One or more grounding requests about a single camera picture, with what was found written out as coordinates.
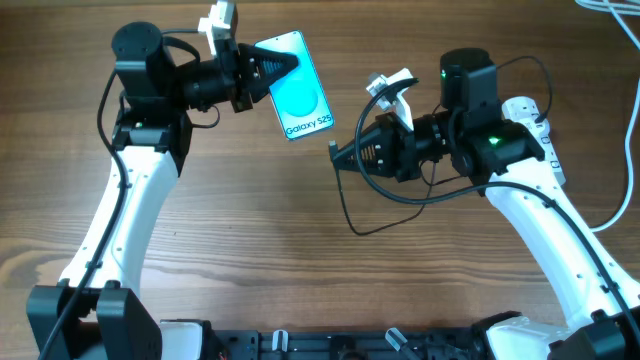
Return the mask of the turquoise Galaxy S25 smartphone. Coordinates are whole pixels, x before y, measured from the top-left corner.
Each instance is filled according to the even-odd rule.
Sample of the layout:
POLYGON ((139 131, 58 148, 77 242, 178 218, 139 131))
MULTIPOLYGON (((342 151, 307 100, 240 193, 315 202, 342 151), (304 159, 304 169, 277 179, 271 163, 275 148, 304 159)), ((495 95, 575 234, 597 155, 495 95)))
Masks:
POLYGON ((334 117, 301 31, 255 43, 265 50, 289 53, 297 67, 269 87, 274 110, 287 140, 293 141, 331 128, 334 117))

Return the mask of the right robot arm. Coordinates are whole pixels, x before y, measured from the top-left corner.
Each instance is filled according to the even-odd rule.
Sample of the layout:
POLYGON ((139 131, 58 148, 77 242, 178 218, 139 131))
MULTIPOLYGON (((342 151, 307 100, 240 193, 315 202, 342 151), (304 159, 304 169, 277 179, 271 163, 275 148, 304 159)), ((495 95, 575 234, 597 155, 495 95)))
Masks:
POLYGON ((472 359, 635 359, 639 355, 639 285, 604 249, 557 180, 537 125, 545 114, 524 106, 514 119, 497 94, 497 68, 479 48, 461 48, 440 60, 441 101, 415 118, 403 93, 407 71, 370 80, 370 105, 353 140, 331 145, 337 172, 414 180, 425 162, 449 156, 469 179, 469 191, 498 209, 551 284, 565 325, 536 324, 518 312, 486 318, 470 329, 472 359))

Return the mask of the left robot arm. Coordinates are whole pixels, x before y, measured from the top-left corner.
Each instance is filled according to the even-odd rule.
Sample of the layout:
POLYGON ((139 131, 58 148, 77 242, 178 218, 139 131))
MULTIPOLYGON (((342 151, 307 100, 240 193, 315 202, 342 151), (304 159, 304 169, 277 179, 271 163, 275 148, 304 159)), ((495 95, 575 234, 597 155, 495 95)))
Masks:
POLYGON ((34 287, 26 313, 43 359, 228 359, 232 342, 209 321, 156 321, 140 281, 159 212, 189 153, 189 112, 230 103, 249 110, 297 68, 288 52, 239 43, 235 27, 214 28, 214 56, 176 64, 191 45, 149 22, 113 36, 111 82, 123 86, 111 132, 100 137, 111 175, 90 228, 54 285, 34 287))

